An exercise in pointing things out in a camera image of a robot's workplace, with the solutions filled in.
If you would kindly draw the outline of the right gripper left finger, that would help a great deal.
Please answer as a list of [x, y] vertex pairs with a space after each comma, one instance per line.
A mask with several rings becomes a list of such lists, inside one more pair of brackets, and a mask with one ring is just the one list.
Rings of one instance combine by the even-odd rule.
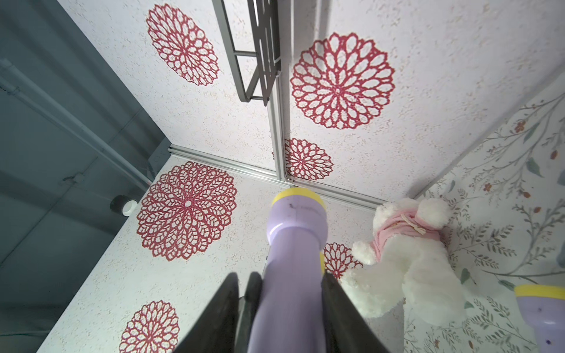
[[175, 353], [234, 352], [238, 306], [238, 277], [230, 273]]

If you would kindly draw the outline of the purple flashlight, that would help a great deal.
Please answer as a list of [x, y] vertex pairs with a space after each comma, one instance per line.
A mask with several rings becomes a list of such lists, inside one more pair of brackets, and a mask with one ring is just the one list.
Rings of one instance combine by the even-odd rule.
[[322, 250], [328, 218], [322, 198], [305, 188], [279, 193], [266, 229], [270, 250], [249, 352], [325, 352]]
[[565, 353], [564, 287], [520, 285], [514, 292], [524, 321], [534, 330], [539, 352]]

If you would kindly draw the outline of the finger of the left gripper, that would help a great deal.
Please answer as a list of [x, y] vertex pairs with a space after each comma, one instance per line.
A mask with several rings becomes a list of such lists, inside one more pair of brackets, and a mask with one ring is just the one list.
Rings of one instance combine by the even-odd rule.
[[253, 272], [247, 283], [244, 295], [239, 300], [238, 323], [235, 336], [235, 353], [245, 353], [250, 345], [252, 326], [260, 304], [263, 279]]

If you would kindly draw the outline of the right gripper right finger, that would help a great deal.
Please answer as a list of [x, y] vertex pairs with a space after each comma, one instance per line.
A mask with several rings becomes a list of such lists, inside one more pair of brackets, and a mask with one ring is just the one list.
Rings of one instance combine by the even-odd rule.
[[322, 310], [326, 352], [388, 352], [330, 273], [322, 278]]

